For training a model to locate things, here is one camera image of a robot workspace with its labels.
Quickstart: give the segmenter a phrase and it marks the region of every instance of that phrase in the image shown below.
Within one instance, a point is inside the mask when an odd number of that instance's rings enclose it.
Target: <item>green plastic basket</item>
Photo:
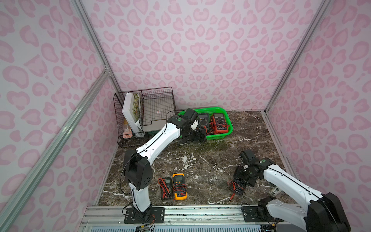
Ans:
[[[203,109],[195,109],[195,111],[199,114],[205,114],[205,113],[208,113],[209,115],[213,114],[213,113],[222,113],[224,114],[225,118],[226,118],[226,123],[229,125],[229,128],[228,128],[228,132],[225,133],[225,134],[213,134],[213,135],[207,135],[206,136],[206,139],[207,140],[213,140],[213,139],[222,139],[224,137],[226,137],[227,135],[230,135],[233,131],[233,126],[232,126],[232,123],[231,123],[231,120],[229,119],[228,117],[228,114],[226,112],[225,109],[223,108],[220,108],[220,107],[210,107],[210,108],[203,108]],[[185,113],[185,111],[182,111],[180,112],[178,115],[183,115]]]

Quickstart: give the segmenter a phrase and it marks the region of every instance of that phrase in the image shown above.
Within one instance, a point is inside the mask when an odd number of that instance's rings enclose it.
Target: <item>wall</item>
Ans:
[[[94,205],[117,148],[114,87],[107,80],[11,232],[76,231]]]
[[[0,2],[0,211],[102,71],[71,7]]]
[[[352,231],[369,231],[369,1],[337,0],[269,117],[301,181],[336,194]]]
[[[83,0],[123,90],[265,109],[320,0]]]

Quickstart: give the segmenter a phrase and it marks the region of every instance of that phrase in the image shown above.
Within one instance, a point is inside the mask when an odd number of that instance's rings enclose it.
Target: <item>bottle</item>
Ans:
[[[131,128],[129,126],[128,121],[126,121],[126,119],[124,119],[124,123],[123,123],[123,127],[122,128],[124,130],[123,135],[122,135],[123,138],[131,138],[131,137],[133,137],[133,134],[131,132]]]

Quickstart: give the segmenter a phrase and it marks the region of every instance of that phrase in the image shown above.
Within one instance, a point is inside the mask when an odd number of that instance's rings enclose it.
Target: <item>metal vent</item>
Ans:
[[[134,232],[134,226],[95,226],[91,232]],[[260,225],[236,226],[164,226],[156,225],[154,232],[261,232]]]

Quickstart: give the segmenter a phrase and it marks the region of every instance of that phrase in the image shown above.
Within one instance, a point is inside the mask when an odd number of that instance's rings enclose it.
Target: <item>black wire basket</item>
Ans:
[[[167,120],[169,117],[176,114],[172,87],[115,93],[114,106],[118,131],[117,143],[121,148],[142,145],[154,135],[153,133],[147,132],[124,135],[123,125],[125,117],[122,114],[122,108],[127,93],[138,94],[140,97],[139,124],[142,130],[145,129],[146,126],[150,126],[154,121]]]

